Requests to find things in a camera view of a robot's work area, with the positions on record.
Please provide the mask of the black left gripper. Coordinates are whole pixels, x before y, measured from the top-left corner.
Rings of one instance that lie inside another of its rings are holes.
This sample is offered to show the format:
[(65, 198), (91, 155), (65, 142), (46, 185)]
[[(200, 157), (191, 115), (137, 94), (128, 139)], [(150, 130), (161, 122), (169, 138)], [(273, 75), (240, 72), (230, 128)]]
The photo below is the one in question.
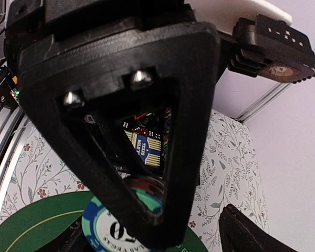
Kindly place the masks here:
[(100, 64), (160, 77), (200, 71), (200, 25), (183, 1), (13, 1), (4, 39), (12, 74), (46, 79)]

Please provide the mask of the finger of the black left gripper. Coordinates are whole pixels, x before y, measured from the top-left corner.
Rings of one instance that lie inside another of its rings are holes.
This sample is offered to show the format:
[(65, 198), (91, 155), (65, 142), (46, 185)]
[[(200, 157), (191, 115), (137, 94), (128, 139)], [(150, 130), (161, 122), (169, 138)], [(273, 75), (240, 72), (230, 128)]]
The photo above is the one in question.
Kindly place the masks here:
[(53, 150), (148, 248), (182, 242), (221, 40), (207, 22), (34, 41), (20, 104)]

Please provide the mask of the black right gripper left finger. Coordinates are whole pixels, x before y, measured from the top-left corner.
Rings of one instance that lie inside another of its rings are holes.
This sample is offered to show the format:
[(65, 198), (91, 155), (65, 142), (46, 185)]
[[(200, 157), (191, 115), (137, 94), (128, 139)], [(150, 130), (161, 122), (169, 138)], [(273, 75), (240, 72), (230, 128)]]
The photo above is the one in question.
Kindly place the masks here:
[(63, 252), (63, 251), (92, 251), (82, 231), (81, 222), (72, 223), (58, 237), (50, 241), (38, 251), (45, 252)]

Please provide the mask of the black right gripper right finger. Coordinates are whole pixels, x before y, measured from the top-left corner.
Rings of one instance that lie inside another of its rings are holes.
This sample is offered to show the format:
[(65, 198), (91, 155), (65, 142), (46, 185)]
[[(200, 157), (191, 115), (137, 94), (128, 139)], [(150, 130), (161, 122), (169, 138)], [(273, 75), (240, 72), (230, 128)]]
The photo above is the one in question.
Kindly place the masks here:
[(226, 205), (220, 214), (219, 232), (223, 252), (295, 252), (263, 231), (232, 204)]

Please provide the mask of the stack of poker chips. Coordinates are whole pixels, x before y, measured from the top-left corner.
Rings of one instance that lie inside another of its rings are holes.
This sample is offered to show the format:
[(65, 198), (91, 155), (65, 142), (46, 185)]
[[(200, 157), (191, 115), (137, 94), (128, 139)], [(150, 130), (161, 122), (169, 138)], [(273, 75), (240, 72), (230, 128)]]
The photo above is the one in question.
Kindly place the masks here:
[[(162, 208), (165, 183), (155, 177), (128, 176), (125, 184), (153, 213)], [(130, 236), (109, 210), (93, 197), (81, 218), (83, 233), (95, 251), (152, 251)]]

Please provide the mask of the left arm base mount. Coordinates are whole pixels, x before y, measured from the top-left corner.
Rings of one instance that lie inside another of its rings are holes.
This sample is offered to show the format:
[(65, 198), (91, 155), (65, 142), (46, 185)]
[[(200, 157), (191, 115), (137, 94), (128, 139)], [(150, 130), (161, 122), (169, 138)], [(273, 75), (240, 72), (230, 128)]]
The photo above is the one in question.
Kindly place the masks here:
[(19, 91), (17, 77), (6, 66), (0, 68), (0, 106), (15, 110), (18, 104)]

